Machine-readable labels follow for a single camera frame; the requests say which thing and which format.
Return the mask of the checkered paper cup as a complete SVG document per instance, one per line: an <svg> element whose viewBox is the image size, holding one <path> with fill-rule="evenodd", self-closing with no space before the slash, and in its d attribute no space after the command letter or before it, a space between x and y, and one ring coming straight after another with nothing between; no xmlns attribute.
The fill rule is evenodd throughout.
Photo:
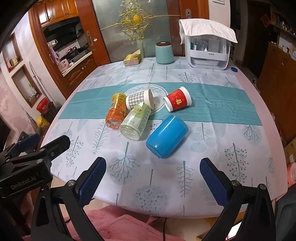
<svg viewBox="0 0 296 241"><path fill-rule="evenodd" d="M150 109L154 109L154 97L150 89L129 95L126 97L125 100L126 107L128 110L132 110L140 102L143 102L146 105L148 105Z"/></svg>

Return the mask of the orange clear plastic cup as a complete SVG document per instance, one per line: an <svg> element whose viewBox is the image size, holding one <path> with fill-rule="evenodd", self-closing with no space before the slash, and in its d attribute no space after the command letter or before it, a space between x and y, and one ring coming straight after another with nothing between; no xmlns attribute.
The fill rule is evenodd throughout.
<svg viewBox="0 0 296 241"><path fill-rule="evenodd" d="M115 93L111 99L111 106L106 116L106 125L113 129L119 130L121 123L126 116L126 95L123 93Z"/></svg>

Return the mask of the green clear plastic cup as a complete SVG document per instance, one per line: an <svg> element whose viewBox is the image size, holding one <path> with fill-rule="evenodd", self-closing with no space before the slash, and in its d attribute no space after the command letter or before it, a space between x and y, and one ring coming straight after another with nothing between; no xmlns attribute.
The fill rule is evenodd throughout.
<svg viewBox="0 0 296 241"><path fill-rule="evenodd" d="M120 125L120 132L126 138L138 141L142 136L151 114L151 108L144 102L139 102L129 112Z"/></svg>

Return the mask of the blue plastic cup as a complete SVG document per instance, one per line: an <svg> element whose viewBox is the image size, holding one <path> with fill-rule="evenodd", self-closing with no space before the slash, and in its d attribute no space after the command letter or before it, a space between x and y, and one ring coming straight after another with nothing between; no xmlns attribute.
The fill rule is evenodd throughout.
<svg viewBox="0 0 296 241"><path fill-rule="evenodd" d="M154 155L164 159L170 156L188 131L184 121L171 115L154 130L145 145Z"/></svg>

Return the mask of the red paper cup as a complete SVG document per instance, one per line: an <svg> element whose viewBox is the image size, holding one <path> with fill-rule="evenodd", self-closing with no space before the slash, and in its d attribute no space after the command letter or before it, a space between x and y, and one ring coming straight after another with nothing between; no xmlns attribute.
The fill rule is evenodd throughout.
<svg viewBox="0 0 296 241"><path fill-rule="evenodd" d="M164 97L164 104L169 112L173 112L190 106L192 104L192 99L188 90L181 86Z"/></svg>

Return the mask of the smartphone lit screen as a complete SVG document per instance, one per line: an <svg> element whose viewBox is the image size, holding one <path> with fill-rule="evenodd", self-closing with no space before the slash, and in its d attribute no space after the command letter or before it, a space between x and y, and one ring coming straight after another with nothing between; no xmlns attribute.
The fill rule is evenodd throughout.
<svg viewBox="0 0 296 241"><path fill-rule="evenodd" d="M232 226L232 228L230 229L230 232L229 234L227 235L227 238L226 240L230 240L232 238L234 238L234 236L236 236L239 228L240 228L240 225L241 225L242 221L238 222L236 225Z"/></svg>

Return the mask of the red bucket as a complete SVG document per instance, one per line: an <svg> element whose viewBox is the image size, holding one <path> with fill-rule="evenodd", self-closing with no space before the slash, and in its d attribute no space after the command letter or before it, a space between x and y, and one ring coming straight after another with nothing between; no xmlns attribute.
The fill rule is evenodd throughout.
<svg viewBox="0 0 296 241"><path fill-rule="evenodd" d="M36 110L41 114L45 114L51 106L51 102L44 97L37 105Z"/></svg>

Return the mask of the pink fabric garment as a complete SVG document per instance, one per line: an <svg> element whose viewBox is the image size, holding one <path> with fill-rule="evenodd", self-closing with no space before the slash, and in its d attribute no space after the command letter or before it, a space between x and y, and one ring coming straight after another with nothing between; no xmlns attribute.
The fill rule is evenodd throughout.
<svg viewBox="0 0 296 241"><path fill-rule="evenodd" d="M86 212L104 240L182 240L154 229L156 218L108 205Z"/></svg>

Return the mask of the patterned tablecloth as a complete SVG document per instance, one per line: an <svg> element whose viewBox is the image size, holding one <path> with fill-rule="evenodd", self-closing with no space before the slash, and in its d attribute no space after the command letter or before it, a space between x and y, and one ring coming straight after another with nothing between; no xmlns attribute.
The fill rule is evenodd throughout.
<svg viewBox="0 0 296 241"><path fill-rule="evenodd" d="M173 113L189 129L175 151L159 158L145 145L170 116L163 98L185 87L192 104ZM115 93L151 90L154 110L138 141L107 127L105 117ZM200 174L207 157L229 179L245 186L265 184L276 198L275 170L259 110L242 87L242 77L225 70L191 67L185 58L161 65L146 58L126 67L116 62L95 69L64 104L47 133L47 141L66 135L70 148L56 158L51 172L76 179L97 157L107 171L95 193L106 203L140 213L173 217L219 215Z"/></svg>

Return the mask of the yellow tissue box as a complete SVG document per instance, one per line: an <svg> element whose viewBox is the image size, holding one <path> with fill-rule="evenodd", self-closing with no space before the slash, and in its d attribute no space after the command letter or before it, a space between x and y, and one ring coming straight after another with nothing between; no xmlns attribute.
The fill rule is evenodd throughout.
<svg viewBox="0 0 296 241"><path fill-rule="evenodd" d="M141 61L141 51L138 49L137 51L133 52L132 54L129 54L125 57L123 64L124 66L133 66L138 65Z"/></svg>

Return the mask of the glass door gold ornament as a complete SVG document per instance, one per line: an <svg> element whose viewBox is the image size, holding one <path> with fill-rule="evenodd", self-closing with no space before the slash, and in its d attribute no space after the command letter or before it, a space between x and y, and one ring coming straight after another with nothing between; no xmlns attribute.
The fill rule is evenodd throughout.
<svg viewBox="0 0 296 241"><path fill-rule="evenodd" d="M97 0L93 8L111 62L140 50L154 57L157 42L170 42L167 2L163 0Z"/></svg>

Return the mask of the wooden side cabinet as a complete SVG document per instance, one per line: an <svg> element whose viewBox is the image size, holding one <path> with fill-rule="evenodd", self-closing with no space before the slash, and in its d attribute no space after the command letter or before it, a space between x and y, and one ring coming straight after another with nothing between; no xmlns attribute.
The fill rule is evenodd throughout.
<svg viewBox="0 0 296 241"><path fill-rule="evenodd" d="M258 81L260 95L288 142L295 138L295 60L269 44Z"/></svg>

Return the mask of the teal canister brown lid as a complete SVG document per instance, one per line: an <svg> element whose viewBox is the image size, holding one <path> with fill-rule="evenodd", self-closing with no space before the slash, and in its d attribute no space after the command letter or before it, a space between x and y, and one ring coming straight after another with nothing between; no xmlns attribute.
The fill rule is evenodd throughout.
<svg viewBox="0 0 296 241"><path fill-rule="evenodd" d="M155 46L156 62L159 64L171 64L174 62L173 48L170 42L157 42Z"/></svg>

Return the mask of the white storage box appliance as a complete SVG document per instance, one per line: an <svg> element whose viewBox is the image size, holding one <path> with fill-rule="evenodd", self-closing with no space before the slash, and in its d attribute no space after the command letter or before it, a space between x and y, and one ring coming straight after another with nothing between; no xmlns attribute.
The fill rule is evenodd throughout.
<svg viewBox="0 0 296 241"><path fill-rule="evenodd" d="M213 35L185 36L185 57L195 68L226 69L231 49L229 40Z"/></svg>

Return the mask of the white cloth cover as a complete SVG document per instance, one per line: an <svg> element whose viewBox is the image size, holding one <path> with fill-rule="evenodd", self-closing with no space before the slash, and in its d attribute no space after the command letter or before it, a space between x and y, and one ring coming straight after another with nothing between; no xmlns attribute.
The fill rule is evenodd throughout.
<svg viewBox="0 0 296 241"><path fill-rule="evenodd" d="M185 43L185 37L212 35L238 43L234 30L219 22L208 19L179 19L179 34L181 44Z"/></svg>

